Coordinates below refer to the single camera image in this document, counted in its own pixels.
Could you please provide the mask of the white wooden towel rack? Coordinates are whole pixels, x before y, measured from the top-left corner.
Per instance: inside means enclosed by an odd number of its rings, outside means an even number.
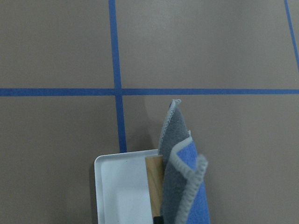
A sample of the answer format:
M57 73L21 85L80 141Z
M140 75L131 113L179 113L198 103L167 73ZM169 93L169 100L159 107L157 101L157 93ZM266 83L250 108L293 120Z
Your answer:
M107 154L94 161L99 224L153 222L145 158L157 149Z

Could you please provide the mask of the blue grey-edged towel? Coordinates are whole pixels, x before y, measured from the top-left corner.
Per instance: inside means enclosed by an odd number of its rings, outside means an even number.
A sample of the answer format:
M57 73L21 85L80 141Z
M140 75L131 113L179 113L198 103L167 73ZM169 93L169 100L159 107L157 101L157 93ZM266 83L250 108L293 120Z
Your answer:
M180 102L172 100L158 144L164 168L161 216L166 224L208 224L204 183L208 162L197 152L179 108Z

